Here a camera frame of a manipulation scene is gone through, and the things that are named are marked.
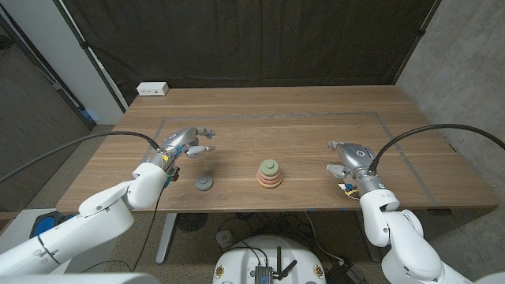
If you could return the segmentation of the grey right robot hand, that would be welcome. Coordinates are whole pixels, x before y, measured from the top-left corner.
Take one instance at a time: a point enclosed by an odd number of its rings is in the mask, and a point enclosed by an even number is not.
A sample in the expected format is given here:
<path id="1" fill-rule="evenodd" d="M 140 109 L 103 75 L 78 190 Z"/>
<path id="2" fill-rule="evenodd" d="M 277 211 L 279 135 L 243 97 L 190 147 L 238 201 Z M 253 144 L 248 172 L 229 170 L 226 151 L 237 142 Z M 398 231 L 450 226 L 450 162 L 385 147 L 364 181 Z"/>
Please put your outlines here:
<path id="1" fill-rule="evenodd" d="M 370 148 L 360 144 L 331 141 L 327 146 L 336 151 L 341 164 L 327 164 L 328 172 L 335 178 L 344 179 L 351 176 L 356 182 L 358 192 L 364 195 L 368 192 L 385 189 L 380 177 L 369 172 L 374 154 Z"/>

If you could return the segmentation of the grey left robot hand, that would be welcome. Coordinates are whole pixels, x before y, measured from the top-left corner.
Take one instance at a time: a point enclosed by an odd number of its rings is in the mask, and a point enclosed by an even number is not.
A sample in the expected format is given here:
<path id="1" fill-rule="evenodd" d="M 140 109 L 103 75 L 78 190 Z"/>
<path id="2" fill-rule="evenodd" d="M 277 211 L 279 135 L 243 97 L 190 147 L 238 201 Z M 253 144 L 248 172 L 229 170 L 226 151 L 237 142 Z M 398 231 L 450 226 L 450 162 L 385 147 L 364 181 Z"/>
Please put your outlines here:
<path id="1" fill-rule="evenodd" d="M 204 136 L 211 139 L 214 135 L 213 130 L 200 127 L 188 127 L 178 130 L 162 142 L 160 150 L 148 162 L 168 173 L 181 155 L 194 159 L 214 151 L 215 146 L 200 145 L 198 138 L 198 136 Z"/>

